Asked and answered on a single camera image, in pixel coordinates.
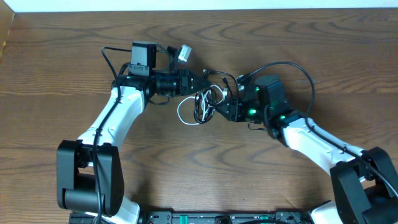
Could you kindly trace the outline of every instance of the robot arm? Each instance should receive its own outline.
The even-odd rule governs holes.
[[[133,42],[129,75],[118,76],[121,99],[105,122],[97,142],[103,218],[113,223],[135,224],[139,219],[139,206],[124,197],[119,159],[121,145],[133,121],[144,111],[154,93],[183,96],[210,86],[209,81],[191,71],[178,69],[178,63],[186,63],[189,56],[190,48],[186,45],[178,50],[162,48],[173,60],[168,64],[169,72],[153,70],[157,46],[155,43]],[[351,146],[317,126],[312,119],[308,118],[307,123],[303,113],[290,108],[282,83],[275,75],[255,81],[242,77],[238,83],[244,96],[225,100],[215,110],[229,121],[263,123],[269,136],[300,151],[331,176],[336,202],[312,210],[310,215],[315,223],[398,221],[396,192],[359,160],[370,163],[389,179],[394,189],[398,189],[397,173],[385,151],[378,147],[365,151]],[[64,140],[58,147],[57,200],[61,208],[96,216],[95,178],[79,173],[79,169],[91,165],[96,130],[118,96],[115,82],[113,84],[111,98],[93,125],[77,141]],[[363,189],[361,182],[364,180],[376,180],[376,184]]]
[[[122,143],[132,125],[132,122],[144,111],[145,107],[145,94],[142,90],[137,90],[136,88],[129,86],[121,86],[120,89],[120,102],[106,121],[98,139],[99,146],[102,146],[104,143],[108,143],[112,146],[118,147],[119,151],[121,150]],[[95,122],[78,138],[78,140],[81,140],[83,144],[93,143],[95,130],[113,106],[117,95],[118,90],[115,87],[112,89],[111,98]]]
[[[157,47],[169,56],[167,71],[153,69]],[[123,196],[124,181],[119,158],[121,145],[133,121],[144,111],[154,93],[185,96],[210,86],[208,80],[187,69],[178,68],[178,64],[187,62],[190,54],[190,47],[186,45],[179,49],[168,47],[166,50],[151,42],[133,42],[131,52],[129,74],[123,75],[121,71],[116,77],[111,97],[96,121],[77,141],[64,140],[57,150],[58,205],[96,216],[100,197],[104,218],[114,223],[136,223],[139,216],[139,206]],[[119,103],[114,107],[118,97],[116,83],[121,92]],[[98,196],[95,176],[82,174],[79,169],[93,165],[91,158],[96,130],[105,117],[107,119],[96,140],[96,175],[101,189],[101,195]]]

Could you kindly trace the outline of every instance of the green connector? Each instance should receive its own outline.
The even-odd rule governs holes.
[[[261,219],[261,220],[268,219],[268,216],[263,216],[263,217],[260,217],[260,219]]]
[[[188,224],[188,215],[180,216],[180,224]]]

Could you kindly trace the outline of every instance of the white cable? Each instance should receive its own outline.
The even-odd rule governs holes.
[[[213,86],[217,87],[217,89],[221,92],[221,96],[223,96],[223,90],[218,85],[211,85],[210,88],[213,87]],[[224,99],[225,99],[225,96],[223,96],[223,98],[220,100],[220,102],[218,102],[216,104],[221,103],[222,101],[224,101]]]
[[[195,99],[194,96],[188,96],[188,97],[186,97],[183,101],[181,101],[181,103],[180,103],[180,104],[178,105],[178,107],[177,107],[177,115],[178,115],[178,117],[180,118],[181,122],[184,123],[184,124],[187,124],[187,125],[198,125],[199,123],[187,123],[187,122],[185,122],[185,121],[181,118],[181,116],[180,116],[180,106],[181,106],[181,104],[182,104],[185,100],[190,99],[190,98]]]
[[[224,96],[224,94],[223,94],[222,89],[221,89],[218,85],[211,85],[210,88],[211,88],[211,87],[216,87],[216,88],[221,92],[221,95],[223,96],[223,98],[222,98],[217,104],[223,102],[223,101],[225,100],[225,96]],[[208,102],[207,96],[208,96],[209,93],[211,94],[211,90],[206,91],[205,94],[203,94],[203,92],[201,92],[201,109],[202,109],[202,111],[203,111],[203,115],[202,115],[202,119],[201,119],[202,121],[205,120],[206,114],[209,112],[210,107],[212,107],[212,106],[209,106],[209,107],[206,109],[206,102]],[[180,116],[180,106],[181,106],[181,104],[182,104],[185,100],[190,99],[190,98],[195,99],[194,96],[188,96],[188,97],[185,98],[183,101],[181,101],[181,103],[180,103],[180,104],[178,105],[178,107],[177,107],[177,115],[178,115],[178,117],[180,118],[180,121],[181,121],[182,123],[184,123],[184,124],[187,124],[187,125],[198,125],[199,123],[187,123],[187,122],[185,122],[185,121],[181,118],[181,116]]]

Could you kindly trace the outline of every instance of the wooden table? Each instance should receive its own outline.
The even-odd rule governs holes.
[[[188,44],[206,68],[244,74],[299,63],[314,79],[311,115],[345,141],[385,149],[398,166],[398,9],[17,14],[0,64],[0,223],[65,223],[56,199],[56,149],[86,131],[107,102],[100,48],[149,40]],[[115,67],[130,59],[110,52]],[[294,106],[310,89],[278,73]],[[299,152],[220,115],[187,126],[176,107],[149,105],[121,152],[125,195],[145,207],[261,211],[333,199],[330,178]],[[192,103],[183,107],[192,118]]]

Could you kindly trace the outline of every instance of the small white connector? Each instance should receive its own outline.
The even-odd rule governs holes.
[[[226,95],[228,95],[228,88],[225,87],[223,91],[223,98],[226,97]]]
[[[191,54],[192,48],[190,48],[187,45],[182,45],[180,48],[180,54],[178,55],[178,62],[181,64],[186,64],[189,58],[189,55]]]

